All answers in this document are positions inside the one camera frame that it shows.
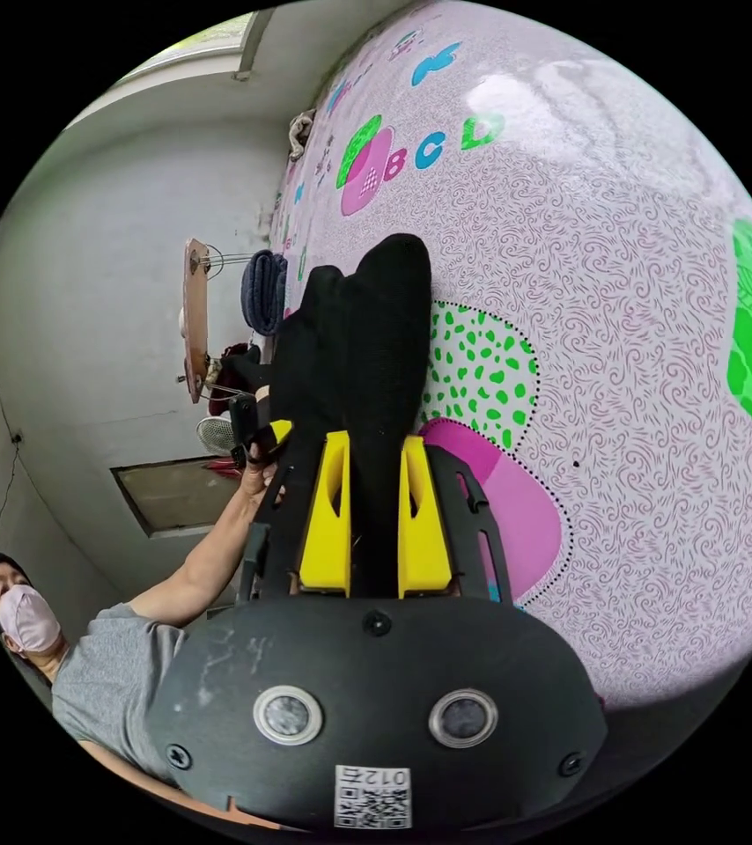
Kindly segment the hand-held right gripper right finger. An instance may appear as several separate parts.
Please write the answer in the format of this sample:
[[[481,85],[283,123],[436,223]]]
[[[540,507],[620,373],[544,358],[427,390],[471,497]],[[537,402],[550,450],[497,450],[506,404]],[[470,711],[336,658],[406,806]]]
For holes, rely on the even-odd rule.
[[[420,436],[402,447],[398,503],[398,587],[445,589],[452,568],[437,492]]]

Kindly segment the person's left hand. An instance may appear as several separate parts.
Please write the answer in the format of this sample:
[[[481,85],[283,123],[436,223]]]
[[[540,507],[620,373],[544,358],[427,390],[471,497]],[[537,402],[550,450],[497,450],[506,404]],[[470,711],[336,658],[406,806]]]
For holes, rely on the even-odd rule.
[[[270,489],[276,476],[277,463],[253,442],[247,452],[247,463],[242,472],[240,492],[252,511],[256,511]]]

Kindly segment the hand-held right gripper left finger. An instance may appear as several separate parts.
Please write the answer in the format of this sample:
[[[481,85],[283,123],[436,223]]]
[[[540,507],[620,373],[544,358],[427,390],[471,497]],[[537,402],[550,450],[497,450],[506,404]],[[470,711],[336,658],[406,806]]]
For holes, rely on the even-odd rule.
[[[299,582],[303,589],[349,589],[351,580],[350,439],[327,434],[313,487]]]

